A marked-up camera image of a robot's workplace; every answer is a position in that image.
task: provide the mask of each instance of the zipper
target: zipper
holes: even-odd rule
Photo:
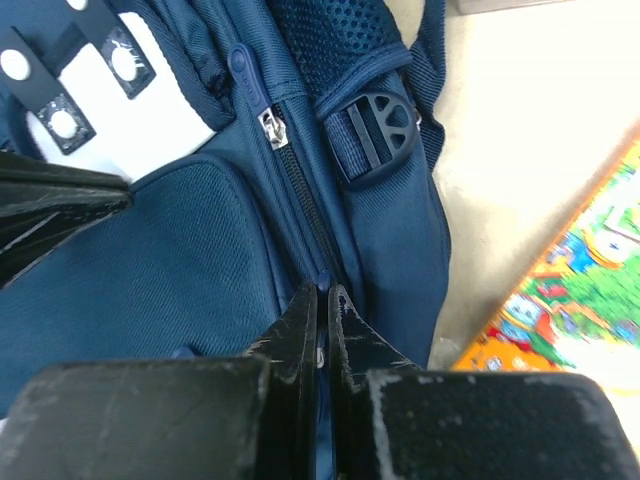
[[[346,275],[337,260],[338,256],[322,215],[320,215],[320,209],[300,166],[298,156],[289,141],[282,107],[279,104],[274,105],[271,101],[255,54],[247,45],[238,43],[231,48],[227,63],[231,75],[249,104],[251,113],[256,117],[265,138],[285,168],[305,219],[313,232],[318,247],[328,262],[329,268],[336,275],[338,281],[346,285],[344,283]]]

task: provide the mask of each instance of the navy blue backpack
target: navy blue backpack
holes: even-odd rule
[[[53,363],[242,352],[323,272],[426,366],[445,0],[411,49],[382,0],[0,3],[1,148],[134,194],[0,292],[0,418]]]

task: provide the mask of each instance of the blue zipper pull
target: blue zipper pull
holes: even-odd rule
[[[247,100],[251,113],[258,119],[271,148],[278,150],[288,145],[287,127],[271,110],[273,102],[251,47],[244,43],[236,43],[229,51],[227,65]]]

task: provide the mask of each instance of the beige floor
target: beige floor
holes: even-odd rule
[[[388,0],[407,42],[423,1]],[[449,9],[436,180],[453,258],[431,368],[451,365],[639,131],[638,25],[638,0]]]

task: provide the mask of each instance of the plastic buckle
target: plastic buckle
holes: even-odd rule
[[[350,178],[334,150],[342,179],[350,188],[368,187],[377,183],[401,167],[409,158],[419,135],[414,108],[405,98],[392,92],[361,93],[343,103],[339,110],[345,110],[349,115],[369,163],[367,172]],[[372,140],[363,117],[366,110],[369,111],[367,117],[375,119],[375,124],[369,128],[379,130],[376,137],[384,138],[384,145],[380,145],[380,142],[376,144]],[[388,150],[384,156],[380,150],[383,148]]]

